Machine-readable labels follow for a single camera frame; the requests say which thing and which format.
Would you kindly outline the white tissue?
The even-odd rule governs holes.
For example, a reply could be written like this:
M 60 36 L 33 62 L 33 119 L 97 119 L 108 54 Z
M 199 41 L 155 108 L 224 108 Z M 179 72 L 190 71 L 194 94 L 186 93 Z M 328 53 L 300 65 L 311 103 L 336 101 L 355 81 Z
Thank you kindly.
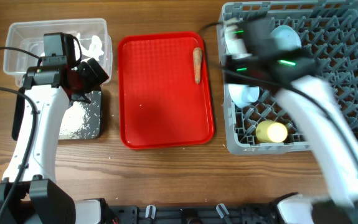
M 81 34 L 75 30 L 70 30 L 68 33 L 75 36 L 79 41 L 74 40 L 76 60 L 82 56 L 82 62 L 94 58 L 97 62 L 105 63 L 107 54 L 104 31 Z

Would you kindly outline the small light blue bowl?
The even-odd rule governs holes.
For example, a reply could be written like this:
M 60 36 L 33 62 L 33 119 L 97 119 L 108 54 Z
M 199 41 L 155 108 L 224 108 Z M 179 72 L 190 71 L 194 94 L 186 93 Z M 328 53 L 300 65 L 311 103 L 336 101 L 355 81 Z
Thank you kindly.
M 244 108 L 259 99 L 260 88 L 258 86 L 229 84 L 228 91 L 232 101 L 239 108 Z

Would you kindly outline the light green bowl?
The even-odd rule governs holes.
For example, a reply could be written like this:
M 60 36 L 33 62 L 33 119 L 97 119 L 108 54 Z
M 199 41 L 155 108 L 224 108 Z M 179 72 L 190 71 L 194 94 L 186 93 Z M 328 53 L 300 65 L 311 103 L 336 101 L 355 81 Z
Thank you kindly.
M 225 45 L 227 53 L 231 55 L 233 59 L 251 56 L 251 54 L 247 52 L 243 41 L 244 30 L 238 25 L 239 22 L 237 18 L 233 18 L 225 23 Z

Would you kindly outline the large light blue plate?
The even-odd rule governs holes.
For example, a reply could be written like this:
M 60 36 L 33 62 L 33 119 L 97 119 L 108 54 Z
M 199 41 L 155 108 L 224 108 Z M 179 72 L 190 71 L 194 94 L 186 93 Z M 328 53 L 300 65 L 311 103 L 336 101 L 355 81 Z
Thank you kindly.
M 278 26 L 273 29 L 270 36 L 278 50 L 296 50 L 302 47 L 299 35 L 290 26 Z

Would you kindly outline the cooked white rice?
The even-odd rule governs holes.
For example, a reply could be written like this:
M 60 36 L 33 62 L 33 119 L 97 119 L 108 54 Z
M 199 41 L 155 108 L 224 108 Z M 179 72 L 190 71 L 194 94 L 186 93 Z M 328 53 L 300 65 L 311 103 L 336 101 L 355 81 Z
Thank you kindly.
M 98 102 L 75 102 L 64 114 L 60 140 L 96 139 L 100 133 L 101 109 Z

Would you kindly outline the yellow plastic cup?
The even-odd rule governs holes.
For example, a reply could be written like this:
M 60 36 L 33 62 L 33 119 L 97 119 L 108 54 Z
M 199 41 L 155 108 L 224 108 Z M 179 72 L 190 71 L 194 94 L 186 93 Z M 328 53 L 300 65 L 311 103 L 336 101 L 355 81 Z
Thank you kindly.
M 262 143 L 280 143 L 287 136 L 286 126 L 276 121 L 262 121 L 256 128 L 256 137 Z

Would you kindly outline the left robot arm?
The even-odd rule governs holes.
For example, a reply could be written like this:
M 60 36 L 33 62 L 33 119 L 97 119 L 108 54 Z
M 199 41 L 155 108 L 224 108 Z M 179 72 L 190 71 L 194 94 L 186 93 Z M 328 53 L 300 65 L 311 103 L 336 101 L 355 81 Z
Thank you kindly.
M 74 201 L 55 180 L 65 112 L 74 101 L 88 103 L 108 75 L 95 59 L 82 60 L 73 35 L 45 34 L 44 52 L 16 93 L 19 134 L 0 182 L 0 223 L 117 223 L 105 199 Z

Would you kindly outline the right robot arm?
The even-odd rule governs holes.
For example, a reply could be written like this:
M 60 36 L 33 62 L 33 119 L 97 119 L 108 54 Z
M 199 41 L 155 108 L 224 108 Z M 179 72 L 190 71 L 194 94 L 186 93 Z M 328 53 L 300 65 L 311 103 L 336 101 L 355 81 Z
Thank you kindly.
M 265 16 L 223 23 L 227 83 L 265 86 L 294 119 L 326 181 L 327 197 L 292 195 L 277 203 L 285 223 L 358 223 L 358 140 L 318 62 L 295 38 L 278 37 Z

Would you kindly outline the grey dishwasher rack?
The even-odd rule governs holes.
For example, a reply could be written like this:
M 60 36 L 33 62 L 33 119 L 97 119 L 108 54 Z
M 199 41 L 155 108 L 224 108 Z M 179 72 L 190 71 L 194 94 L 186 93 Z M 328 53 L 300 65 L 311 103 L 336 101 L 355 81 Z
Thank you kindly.
M 290 26 L 301 45 L 319 63 L 319 76 L 336 94 L 340 110 L 358 140 L 358 1 L 259 1 L 228 2 L 219 21 L 270 17 L 271 29 Z M 229 92 L 224 94 L 227 149 L 236 155 L 283 154 L 307 151 L 306 141 L 295 122 L 281 109 L 268 90 L 258 100 L 239 108 Z M 288 137 L 280 143 L 261 143 L 256 127 L 265 120 L 282 123 Z

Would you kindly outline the black plastic tray bin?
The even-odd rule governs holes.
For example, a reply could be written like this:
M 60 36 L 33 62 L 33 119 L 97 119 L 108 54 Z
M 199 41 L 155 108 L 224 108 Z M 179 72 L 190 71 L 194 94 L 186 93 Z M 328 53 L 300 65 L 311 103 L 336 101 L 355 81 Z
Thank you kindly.
M 35 143 L 67 139 L 96 139 L 100 135 L 101 92 L 87 96 L 91 103 L 72 103 L 63 88 L 33 86 L 24 95 L 35 104 Z

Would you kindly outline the orange carrot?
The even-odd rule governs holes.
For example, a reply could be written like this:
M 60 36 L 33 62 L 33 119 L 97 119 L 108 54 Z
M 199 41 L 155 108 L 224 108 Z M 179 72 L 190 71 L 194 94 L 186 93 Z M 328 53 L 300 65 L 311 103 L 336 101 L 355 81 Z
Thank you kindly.
M 194 65 L 194 80 L 196 84 L 200 83 L 201 80 L 201 66 L 203 51 L 200 47 L 196 47 L 192 53 L 193 56 L 193 65 Z

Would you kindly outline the clear plastic bin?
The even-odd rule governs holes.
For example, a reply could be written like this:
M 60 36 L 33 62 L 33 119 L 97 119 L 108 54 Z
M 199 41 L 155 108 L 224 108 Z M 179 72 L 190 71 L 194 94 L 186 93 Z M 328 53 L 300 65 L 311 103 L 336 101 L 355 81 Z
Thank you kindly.
M 81 34 L 105 32 L 107 60 L 99 64 L 111 76 L 113 67 L 113 49 L 111 37 L 108 35 L 106 20 L 102 18 L 91 19 L 65 19 L 53 21 L 16 22 L 11 24 L 7 34 L 6 46 L 15 47 L 42 57 L 44 52 L 44 34 L 63 32 L 68 34 L 75 30 Z

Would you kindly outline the red serving tray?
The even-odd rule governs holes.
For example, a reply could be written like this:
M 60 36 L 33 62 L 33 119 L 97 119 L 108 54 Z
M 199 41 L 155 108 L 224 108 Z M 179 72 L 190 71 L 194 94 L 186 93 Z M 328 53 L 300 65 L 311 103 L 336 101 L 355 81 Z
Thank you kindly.
M 120 136 L 133 150 L 204 144 L 214 135 L 209 76 L 195 82 L 193 32 L 131 35 L 118 45 Z

